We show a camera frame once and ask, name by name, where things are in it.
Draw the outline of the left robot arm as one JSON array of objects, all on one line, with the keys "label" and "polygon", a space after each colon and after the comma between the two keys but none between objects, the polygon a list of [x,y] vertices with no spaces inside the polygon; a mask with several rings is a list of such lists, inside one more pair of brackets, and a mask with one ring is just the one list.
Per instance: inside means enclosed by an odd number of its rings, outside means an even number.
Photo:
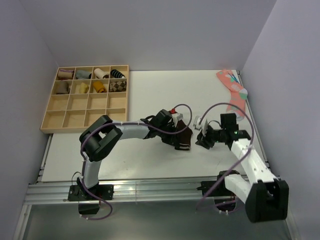
[{"label": "left robot arm", "polygon": [[101,162],[118,141],[127,139],[147,140],[160,137],[161,141],[178,151],[191,149],[193,131],[175,109],[160,110],[136,122],[120,122],[103,115],[79,137],[80,154],[84,158],[81,175],[77,179],[79,194],[86,200],[98,195]]}]

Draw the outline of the brown sock with striped cuff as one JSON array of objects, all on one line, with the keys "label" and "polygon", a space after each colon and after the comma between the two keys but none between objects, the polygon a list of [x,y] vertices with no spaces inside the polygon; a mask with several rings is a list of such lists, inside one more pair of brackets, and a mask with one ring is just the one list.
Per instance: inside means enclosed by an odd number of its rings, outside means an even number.
[{"label": "brown sock with striped cuff", "polygon": [[185,128],[184,131],[172,136],[173,145],[174,143],[190,143],[190,146],[191,146],[191,138],[193,135],[193,131],[184,123],[183,120],[178,121],[176,125],[176,130],[180,131],[180,130],[183,130],[184,128]]}]

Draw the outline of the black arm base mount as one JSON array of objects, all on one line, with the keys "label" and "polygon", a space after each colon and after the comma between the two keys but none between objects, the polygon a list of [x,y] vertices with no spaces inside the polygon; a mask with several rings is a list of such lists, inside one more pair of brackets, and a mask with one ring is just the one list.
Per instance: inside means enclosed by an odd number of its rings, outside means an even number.
[{"label": "black arm base mount", "polygon": [[[207,181],[201,181],[200,186],[196,189],[198,191],[201,191],[202,195],[204,196],[207,191],[216,183],[216,180],[207,180]],[[225,187],[224,181],[222,181],[209,195],[208,197],[234,197],[235,194],[228,190]]]}]

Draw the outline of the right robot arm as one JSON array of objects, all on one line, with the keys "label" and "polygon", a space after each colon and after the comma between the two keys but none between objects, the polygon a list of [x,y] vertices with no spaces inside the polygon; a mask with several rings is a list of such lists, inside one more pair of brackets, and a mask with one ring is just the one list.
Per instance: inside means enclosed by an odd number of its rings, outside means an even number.
[{"label": "right robot arm", "polygon": [[288,215],[289,186],[278,179],[260,158],[246,130],[240,130],[235,113],[220,116],[220,129],[213,129],[207,120],[195,118],[194,128],[199,131],[196,144],[209,150],[216,143],[223,143],[238,159],[246,179],[233,168],[221,171],[216,181],[204,181],[202,197],[237,197],[245,205],[250,222],[285,220]]}]

